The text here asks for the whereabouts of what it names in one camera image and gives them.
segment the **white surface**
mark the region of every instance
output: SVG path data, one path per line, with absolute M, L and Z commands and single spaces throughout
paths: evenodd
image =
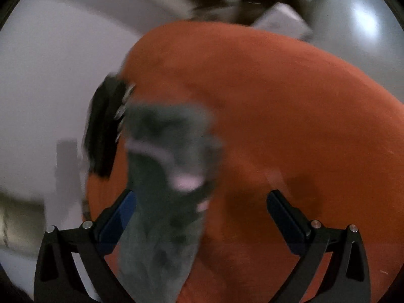
M 310 43 L 350 62 L 404 102 L 404 32 L 383 0 L 318 0 Z
M 44 200 L 47 224 L 79 226 L 91 97 L 142 34 L 174 19 L 147 0 L 21 0 L 0 32 L 0 188 Z M 0 262 L 32 296 L 36 258 L 0 250 Z

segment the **white wall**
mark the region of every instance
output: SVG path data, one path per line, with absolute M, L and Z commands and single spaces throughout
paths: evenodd
M 79 226 L 91 97 L 142 34 L 172 20 L 147 0 L 21 0 L 0 31 L 0 188 L 43 200 L 48 224 Z M 32 295 L 36 257 L 0 250 L 0 262 Z

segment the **metal object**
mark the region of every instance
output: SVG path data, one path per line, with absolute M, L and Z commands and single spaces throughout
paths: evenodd
M 48 234 L 51 234 L 52 232 L 54 232 L 55 231 L 55 226 L 54 225 L 50 225 L 50 226 L 48 226 L 47 228 L 46 228 L 46 232 L 48 233 Z
M 122 132 L 119 132 L 118 135 L 115 138 L 115 143 L 118 142 L 119 138 L 121 137 Z
M 356 225 L 354 225 L 354 224 L 351 224 L 351 225 L 349 226 L 349 229 L 350 229 L 352 232 L 358 232 L 358 227 L 357 227 Z
M 118 124 L 118 132 L 122 132 L 123 129 L 124 129 L 124 118 L 122 118 L 122 120 Z
M 135 194 L 125 190 L 106 208 L 92 228 L 45 233 L 35 273 L 34 300 L 41 303 L 96 303 L 89 298 L 71 253 L 80 254 L 86 271 L 104 303 L 134 303 L 104 260 L 110 254 L 135 210 Z M 301 257 L 270 303 L 299 303 L 325 253 L 332 252 L 324 279 L 312 303 L 369 303 L 370 278 L 366 253 L 359 232 L 318 229 L 280 191 L 267 196 L 267 209 L 287 244 Z M 404 267 L 379 303 L 399 302 L 404 288 Z
M 318 220 L 313 220 L 310 225 L 314 228 L 314 229 L 320 229 L 321 228 L 321 222 Z
M 127 88 L 125 95 L 122 98 L 122 104 L 126 104 L 128 102 L 129 97 L 131 96 L 131 94 L 133 93 L 133 91 L 135 89 L 135 86 L 136 86 L 136 84 L 132 84 Z
M 313 303 L 369 303 L 370 276 L 359 232 L 327 228 L 307 220 L 279 190 L 267 196 L 267 209 L 291 252 L 300 256 L 290 276 L 270 303 L 299 303 L 308 290 L 323 256 L 333 252 Z
M 90 229 L 92 227 L 92 222 L 91 221 L 85 221 L 81 226 L 84 229 Z
M 122 105 L 121 107 L 119 107 L 114 116 L 114 120 L 119 120 L 125 114 L 125 110 L 126 110 L 125 105 Z

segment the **gray surface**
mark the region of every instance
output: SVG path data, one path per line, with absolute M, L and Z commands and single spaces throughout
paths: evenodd
M 404 101 L 404 32 L 383 0 L 318 0 L 309 42 L 359 67 Z

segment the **gray cloth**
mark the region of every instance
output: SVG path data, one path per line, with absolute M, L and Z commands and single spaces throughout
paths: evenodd
M 136 211 L 120 239 L 118 279 L 136 303 L 175 303 L 203 234 L 220 145 L 202 108 L 128 107 L 128 188 Z

